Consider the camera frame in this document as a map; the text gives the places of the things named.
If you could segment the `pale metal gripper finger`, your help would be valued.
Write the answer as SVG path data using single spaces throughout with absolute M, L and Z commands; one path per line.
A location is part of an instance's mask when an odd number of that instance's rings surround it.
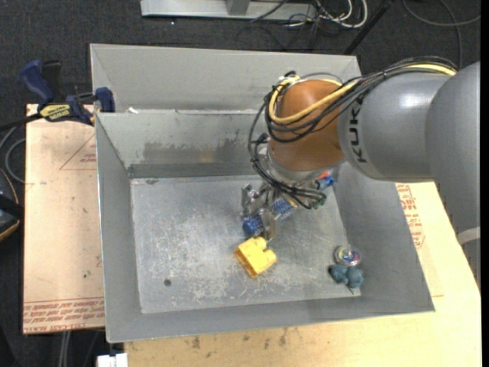
M 263 237 L 267 241 L 272 240 L 275 236 L 275 222 L 276 222 L 273 213 L 268 209 L 264 209 L 263 212 L 261 213 L 261 222 L 263 226 Z
M 254 213 L 254 190 L 250 183 L 241 188 L 241 217 L 250 216 Z

